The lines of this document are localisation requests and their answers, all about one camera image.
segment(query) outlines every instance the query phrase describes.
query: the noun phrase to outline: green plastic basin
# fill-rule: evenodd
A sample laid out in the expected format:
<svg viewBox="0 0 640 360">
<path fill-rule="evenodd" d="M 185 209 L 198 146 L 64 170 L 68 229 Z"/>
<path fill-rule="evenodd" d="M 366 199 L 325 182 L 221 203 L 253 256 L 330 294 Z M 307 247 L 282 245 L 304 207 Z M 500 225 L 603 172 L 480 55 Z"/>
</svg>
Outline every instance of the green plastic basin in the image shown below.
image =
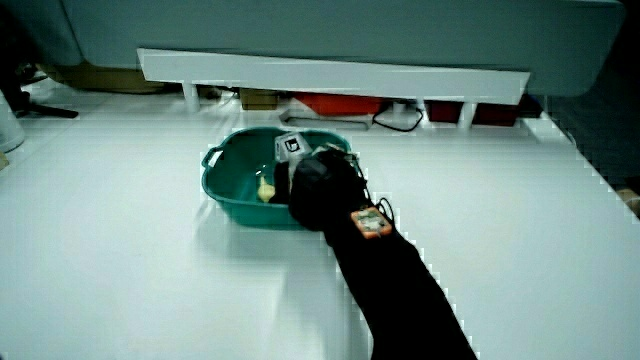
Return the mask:
<svg viewBox="0 0 640 360">
<path fill-rule="evenodd" d="M 256 197 L 256 169 L 275 164 L 274 141 L 285 133 L 276 127 L 240 130 L 209 149 L 202 159 L 202 188 L 237 223 L 272 229 L 300 227 L 287 205 L 263 203 Z M 327 131 L 306 130 L 301 134 L 312 148 L 331 143 L 351 150 L 344 138 Z M 217 152 L 221 154 L 215 164 L 209 165 Z"/>
</svg>

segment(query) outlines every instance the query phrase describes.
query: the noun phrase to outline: orange sticker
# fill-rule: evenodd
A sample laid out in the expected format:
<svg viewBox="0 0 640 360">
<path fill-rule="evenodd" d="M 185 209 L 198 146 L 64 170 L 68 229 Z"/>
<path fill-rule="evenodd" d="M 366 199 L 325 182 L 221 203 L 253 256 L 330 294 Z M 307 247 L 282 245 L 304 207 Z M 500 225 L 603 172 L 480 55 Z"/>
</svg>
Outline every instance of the orange sticker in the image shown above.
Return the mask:
<svg viewBox="0 0 640 360">
<path fill-rule="evenodd" d="M 356 224 L 365 239 L 379 238 L 389 235 L 393 231 L 393 226 L 373 206 L 352 212 L 351 220 Z"/>
</svg>

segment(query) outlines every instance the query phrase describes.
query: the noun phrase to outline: black wire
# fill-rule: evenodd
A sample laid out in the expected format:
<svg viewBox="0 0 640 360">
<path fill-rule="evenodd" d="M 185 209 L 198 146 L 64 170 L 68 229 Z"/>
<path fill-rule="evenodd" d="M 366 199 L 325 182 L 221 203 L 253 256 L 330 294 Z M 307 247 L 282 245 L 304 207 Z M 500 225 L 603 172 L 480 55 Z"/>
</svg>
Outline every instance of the black wire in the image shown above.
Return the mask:
<svg viewBox="0 0 640 360">
<path fill-rule="evenodd" d="M 385 202 L 387 204 L 387 207 L 389 208 L 389 214 L 387 214 L 387 209 L 385 209 L 385 207 L 382 205 L 382 203 Z M 391 224 L 394 225 L 396 222 L 396 216 L 393 213 L 393 208 L 391 207 L 391 203 L 389 202 L 389 200 L 387 200 L 387 198 L 383 197 L 381 198 L 378 203 L 376 204 L 376 208 L 378 208 L 378 210 L 380 210 L 380 212 L 382 212 L 383 214 L 387 215 L 387 217 L 389 217 L 389 220 L 391 220 Z"/>
<path fill-rule="evenodd" d="M 413 125 L 412 127 L 410 127 L 409 129 L 400 129 L 400 128 L 396 128 L 393 126 L 389 126 L 386 124 L 383 124 L 379 121 L 376 120 L 376 117 L 378 117 L 378 115 L 382 114 L 383 112 L 385 112 L 387 109 L 383 108 L 382 110 L 378 111 L 378 113 L 376 113 L 375 115 L 373 115 L 373 118 L 371 119 L 371 121 L 374 124 L 378 124 L 382 127 L 385 127 L 387 129 L 391 129 L 391 130 L 395 130 L 395 131 L 400 131 L 400 132 L 412 132 L 413 130 L 415 130 L 418 127 L 418 124 L 420 124 L 420 121 L 422 121 L 422 119 L 424 118 L 424 113 L 420 110 L 420 109 L 416 109 L 416 112 L 420 113 L 420 118 L 418 119 L 418 121 L 416 121 L 415 125 Z"/>
</svg>

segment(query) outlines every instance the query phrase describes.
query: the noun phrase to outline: white tabletop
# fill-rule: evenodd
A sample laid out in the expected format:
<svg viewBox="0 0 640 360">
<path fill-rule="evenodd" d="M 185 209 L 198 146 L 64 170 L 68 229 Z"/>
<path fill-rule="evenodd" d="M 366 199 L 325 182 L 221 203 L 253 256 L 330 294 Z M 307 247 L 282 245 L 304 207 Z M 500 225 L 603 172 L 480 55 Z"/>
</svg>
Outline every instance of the white tabletop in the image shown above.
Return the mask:
<svg viewBox="0 0 640 360">
<path fill-rule="evenodd" d="M 368 358 L 322 236 L 241 227 L 201 190 L 208 148 L 276 114 L 32 91 L 81 116 L 23 120 L 0 171 L 5 360 Z M 336 132 L 481 359 L 640 354 L 640 226 L 553 130 Z"/>
</svg>

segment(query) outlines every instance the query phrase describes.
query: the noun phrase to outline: small yellow toy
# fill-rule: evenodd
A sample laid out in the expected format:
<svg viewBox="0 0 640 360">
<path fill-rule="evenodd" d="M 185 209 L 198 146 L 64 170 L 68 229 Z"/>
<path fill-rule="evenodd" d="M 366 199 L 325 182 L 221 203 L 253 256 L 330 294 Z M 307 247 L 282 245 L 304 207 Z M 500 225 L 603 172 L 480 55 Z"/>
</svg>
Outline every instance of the small yellow toy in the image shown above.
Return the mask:
<svg viewBox="0 0 640 360">
<path fill-rule="evenodd" d="M 264 175 L 260 177 L 260 187 L 258 187 L 258 199 L 262 202 L 269 202 L 271 198 L 276 194 L 275 186 L 269 184 L 265 180 Z"/>
</svg>

